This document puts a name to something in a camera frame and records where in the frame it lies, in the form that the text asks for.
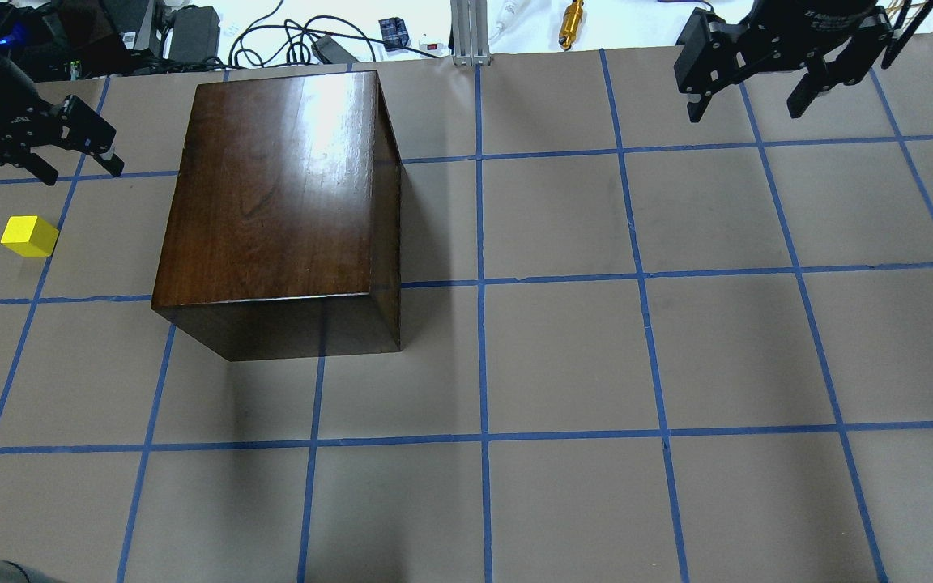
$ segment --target wooden box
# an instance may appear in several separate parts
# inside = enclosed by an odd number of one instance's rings
[[[199,86],[152,309],[228,360],[399,350],[400,180],[374,71]]]

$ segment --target black power supply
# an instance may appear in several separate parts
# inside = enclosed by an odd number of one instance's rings
[[[168,58],[174,62],[198,63],[218,56],[218,12],[215,8],[188,7],[175,11]]]

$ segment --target black cable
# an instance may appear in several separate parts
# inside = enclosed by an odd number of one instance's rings
[[[304,28],[300,26],[299,23],[293,21],[293,19],[285,19],[283,25],[287,26],[292,25],[296,28]],[[301,31],[297,34],[292,34],[290,28],[284,30],[286,32],[286,40],[288,41],[288,51],[286,53],[286,62],[288,64],[312,64],[312,49],[305,43],[305,36],[308,37],[308,40],[311,43],[315,43],[316,40],[319,40],[318,36],[311,36],[304,31]]]
[[[240,34],[240,36],[238,36],[238,37],[236,38],[236,40],[234,40],[234,41],[232,42],[232,47],[229,48],[229,64],[231,64],[231,66],[236,66],[236,63],[233,62],[233,53],[236,52],[236,44],[240,44],[240,49],[245,49],[245,48],[244,48],[244,37],[247,36],[247,32],[248,32],[250,29],[254,28],[254,26],[257,25],[257,23],[264,22],[264,21],[266,21],[266,19],[271,18],[271,16],[274,15],[275,12],[278,12],[278,11],[280,10],[280,8],[283,7],[283,2],[285,2],[285,1],[286,1],[286,0],[279,0],[279,3],[278,3],[278,4],[275,4],[275,8],[273,8],[273,10],[271,10],[271,12],[269,12],[269,14],[264,15],[264,16],[262,16],[262,17],[259,18],[259,19],[255,19],[255,21],[252,22],[252,23],[250,23],[249,26],[248,26],[246,29],[244,29],[244,32],[242,32],[242,33]]]
[[[307,34],[307,36],[309,37],[311,36],[336,36],[339,38],[353,38],[353,40],[366,40],[368,43],[371,43],[371,44],[377,44],[377,45],[384,44],[383,40],[377,40],[377,38],[370,38],[367,36],[353,36],[353,34],[342,34],[340,32],[333,32],[330,30],[318,30],[318,29],[308,28],[307,26],[290,25],[289,23],[282,23],[282,25],[279,25],[278,23],[263,23],[262,25],[249,27],[247,30],[244,30],[244,32],[240,33],[240,35],[236,37],[236,40],[233,41],[233,47],[236,47],[236,44],[243,43],[244,38],[246,38],[249,34],[253,32],[256,32],[258,30],[275,30],[275,29],[288,30],[288,31],[296,30],[297,32],[303,32],[304,34]],[[285,49],[287,47],[288,47],[288,44],[284,44],[281,49]],[[419,54],[419,55],[422,55],[428,58],[437,58],[437,55],[432,55],[424,51],[418,51],[418,49],[414,49],[412,47],[403,47],[403,49],[405,49],[405,51]],[[253,52],[251,51],[251,49],[241,49],[241,51]],[[240,64],[236,62],[236,60],[233,60],[231,51],[230,51],[229,64],[230,66],[238,66],[238,64]]]
[[[710,11],[712,15],[715,14],[715,7],[711,5],[711,2],[707,2],[706,0],[658,0],[658,2],[662,4],[681,4],[684,2],[704,4],[705,6],[708,7],[708,11]]]

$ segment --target small box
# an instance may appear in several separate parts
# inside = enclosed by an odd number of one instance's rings
[[[59,229],[41,217],[10,217],[1,243],[22,257],[48,257],[59,235]]]

